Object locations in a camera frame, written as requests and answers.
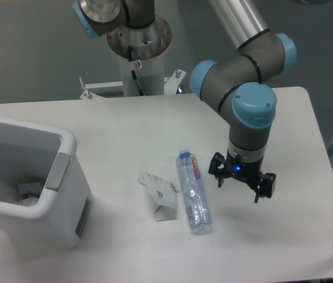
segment silver metal pipe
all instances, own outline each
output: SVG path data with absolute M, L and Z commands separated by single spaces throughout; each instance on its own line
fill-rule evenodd
M 267 25 L 252 0 L 210 0 L 236 48 Z
M 80 0 L 80 6 L 96 22 L 110 22 L 120 12 L 120 0 Z

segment black ring band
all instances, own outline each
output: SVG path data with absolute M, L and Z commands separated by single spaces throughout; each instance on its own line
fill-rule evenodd
M 251 56 L 249 56 L 248 54 L 241 54 L 241 56 L 244 56 L 246 58 L 249 59 L 249 61 L 253 64 L 254 68 L 256 69 L 257 72 L 257 76 L 259 78 L 259 84 L 262 82 L 262 75 L 261 75 L 261 69 L 260 66 L 258 65 L 258 63 L 256 62 L 256 60 L 254 60 Z
M 266 28 L 263 31 L 260 31 L 258 34 L 252 36 L 251 38 L 249 38 L 247 41 L 243 42 L 239 47 L 237 47 L 237 50 L 240 51 L 241 49 L 243 49 L 246 45 L 248 45 L 249 43 L 251 43 L 253 40 L 255 40 L 256 38 L 260 37 L 261 35 L 267 33 L 268 31 L 270 31 L 270 28 Z
M 125 15 L 126 15 L 126 24 L 130 21 L 130 11 L 129 7 L 127 6 L 126 0 L 121 0 L 123 9 L 125 10 Z
M 237 90 L 237 88 L 240 86 L 240 84 L 234 86 L 233 88 L 231 88 L 230 90 L 228 90 L 228 92 L 225 93 L 225 95 L 223 95 L 223 97 L 221 98 L 219 105 L 218 105 L 218 114 L 220 116 L 220 110 L 221 110 L 221 106 L 223 106 L 223 103 L 225 102 L 225 100 L 228 98 L 228 96 L 230 96 L 231 93 L 233 93 L 235 90 Z

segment plastic water bottle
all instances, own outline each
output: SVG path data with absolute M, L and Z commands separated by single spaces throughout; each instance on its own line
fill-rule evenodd
M 191 231 L 198 235 L 207 233 L 211 230 L 211 216 L 197 158 L 188 148 L 183 148 L 179 150 L 176 165 Z

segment bolt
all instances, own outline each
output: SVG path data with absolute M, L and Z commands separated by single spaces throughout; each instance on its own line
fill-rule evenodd
M 84 89 L 85 83 L 83 82 L 83 77 L 80 77 L 80 84 L 81 84 L 81 88 Z
M 179 78 L 181 74 L 182 74 L 181 70 L 177 69 L 176 70 L 176 78 Z

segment bottle label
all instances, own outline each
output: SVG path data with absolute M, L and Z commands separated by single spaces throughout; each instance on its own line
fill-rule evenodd
M 191 155 L 190 160 L 191 160 L 192 169 L 194 171 L 194 177 L 196 180 L 198 180 L 201 178 L 201 173 L 200 169 L 198 168 L 197 159 L 195 158 L 195 156 Z

